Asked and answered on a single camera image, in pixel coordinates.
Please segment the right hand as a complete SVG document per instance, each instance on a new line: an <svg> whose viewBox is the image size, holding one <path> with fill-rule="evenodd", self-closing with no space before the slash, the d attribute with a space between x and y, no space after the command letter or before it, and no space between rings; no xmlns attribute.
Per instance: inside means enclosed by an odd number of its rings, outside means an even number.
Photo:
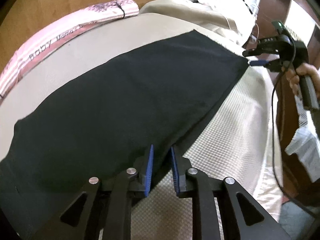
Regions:
<svg viewBox="0 0 320 240"><path fill-rule="evenodd" d="M315 66L304 62L297 69L288 69L285 75L287 81L289 82L290 88L292 89L292 92L295 96L299 96L299 78L303 75L310 76L313 82L313 86L315 88L317 99L319 100L320 78L319 71L316 69Z"/></svg>

